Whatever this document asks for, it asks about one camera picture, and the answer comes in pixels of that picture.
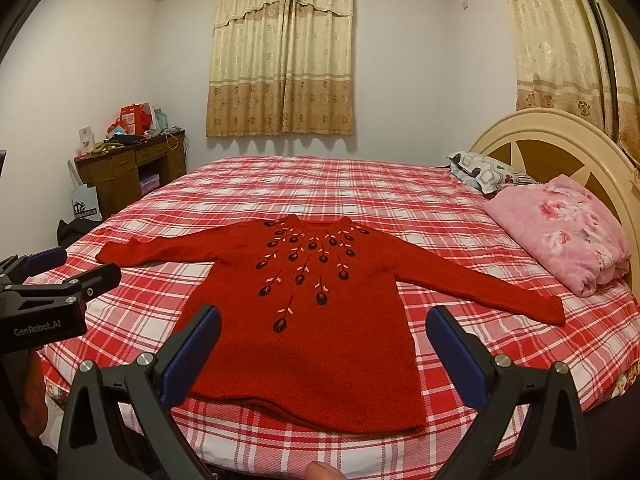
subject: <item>bed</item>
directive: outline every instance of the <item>bed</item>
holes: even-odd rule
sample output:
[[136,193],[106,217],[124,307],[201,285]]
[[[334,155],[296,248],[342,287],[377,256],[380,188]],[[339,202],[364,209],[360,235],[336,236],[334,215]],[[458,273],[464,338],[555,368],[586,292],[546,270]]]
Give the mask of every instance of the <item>bed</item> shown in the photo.
[[[621,221],[632,245],[625,281],[603,286],[589,298],[574,296],[487,216],[482,209],[486,198],[445,168],[262,156],[215,161],[149,194],[72,245],[64,267],[33,282],[57,282],[93,267],[107,240],[177,236],[295,213],[324,219],[347,215],[464,266],[561,296],[564,328],[399,283],[428,412],[427,428],[419,434],[367,438],[323,433],[203,399],[188,399],[172,411],[198,455],[228,470],[301,478],[306,465],[319,460],[348,478],[430,478],[475,415],[462,405],[424,334],[430,306],[446,305],[492,353],[505,353],[518,364],[566,362],[584,410],[603,403],[601,409],[606,408],[614,402],[609,399],[629,389],[640,359],[640,314],[634,299],[634,294],[640,297],[640,192],[632,183],[634,168],[620,150],[585,121],[546,108],[504,118],[471,149],[540,181],[565,173],[594,192]],[[86,335],[42,351],[49,393],[63,397],[85,359],[108,366],[157,350],[211,265],[122,269],[119,288],[90,303]],[[126,424],[139,431],[132,410],[122,410]],[[526,407],[516,411],[498,453],[513,446],[525,414]]]

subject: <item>sweater sleeve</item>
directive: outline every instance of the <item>sweater sleeve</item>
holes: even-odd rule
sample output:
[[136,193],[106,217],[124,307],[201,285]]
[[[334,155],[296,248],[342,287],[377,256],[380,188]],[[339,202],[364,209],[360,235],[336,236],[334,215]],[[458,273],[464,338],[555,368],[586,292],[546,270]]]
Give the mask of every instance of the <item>sweater sleeve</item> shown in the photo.
[[147,262],[212,262],[224,251],[246,245],[252,228],[260,222],[240,222],[148,242],[136,238],[123,244],[107,242],[95,259],[101,264],[114,263],[119,267],[135,267]]
[[400,238],[386,236],[384,245],[390,251],[398,282],[477,301],[512,314],[523,314],[542,323],[564,326],[564,309],[557,296],[544,298],[533,290],[468,269]]

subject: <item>white wall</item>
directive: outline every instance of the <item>white wall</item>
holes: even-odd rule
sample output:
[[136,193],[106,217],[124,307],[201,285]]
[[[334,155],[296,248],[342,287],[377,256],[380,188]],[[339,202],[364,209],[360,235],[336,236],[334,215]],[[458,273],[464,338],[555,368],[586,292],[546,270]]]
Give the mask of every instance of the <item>white wall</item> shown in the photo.
[[440,158],[465,150],[515,111],[516,57],[507,0],[448,0],[447,135]]
[[223,156],[317,155],[441,164],[447,0],[354,0],[356,135],[206,138],[217,0],[159,4],[153,102],[190,140],[188,169]]
[[0,64],[0,259],[56,245],[72,219],[66,161],[78,130],[99,134],[149,99],[151,0],[43,0]]

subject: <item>cream headboard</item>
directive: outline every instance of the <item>cream headboard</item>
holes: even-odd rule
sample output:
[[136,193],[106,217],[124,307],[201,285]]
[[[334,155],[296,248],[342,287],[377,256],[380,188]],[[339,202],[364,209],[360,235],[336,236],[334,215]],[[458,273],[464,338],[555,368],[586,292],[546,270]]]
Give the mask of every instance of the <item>cream headboard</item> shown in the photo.
[[494,124],[471,151],[497,158],[539,182],[564,173],[602,200],[631,244],[626,280],[640,300],[640,192],[633,184],[633,165],[609,137],[567,112],[530,108]]

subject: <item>red plaid bedsheet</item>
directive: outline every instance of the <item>red plaid bedsheet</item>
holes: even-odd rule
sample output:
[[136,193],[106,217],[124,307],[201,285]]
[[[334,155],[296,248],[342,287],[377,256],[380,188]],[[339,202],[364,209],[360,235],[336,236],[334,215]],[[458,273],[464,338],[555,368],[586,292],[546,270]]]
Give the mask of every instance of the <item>red plaid bedsheet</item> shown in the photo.
[[[590,298],[575,297],[484,213],[484,200],[439,168],[313,157],[228,158],[127,207],[74,244],[64,267],[33,281],[58,282],[93,267],[95,254],[107,240],[178,236],[296,213],[325,219],[351,216],[464,266],[560,295],[567,316],[564,328],[399,283],[429,414],[428,427],[420,434],[364,438],[318,433],[248,408],[194,399],[172,411],[198,455],[229,469],[300,478],[309,462],[320,460],[348,478],[430,478],[475,415],[462,406],[424,333],[430,306],[445,304],[491,352],[508,354],[518,364],[548,367],[565,361],[583,408],[639,358],[640,316],[628,288],[613,283]],[[165,263],[122,269],[119,288],[90,303],[86,335],[44,349],[49,380],[68,388],[84,359],[104,367],[156,351],[211,265]],[[132,410],[126,407],[123,413],[127,424],[140,430]],[[514,444],[525,413],[526,408],[517,410],[501,451]]]

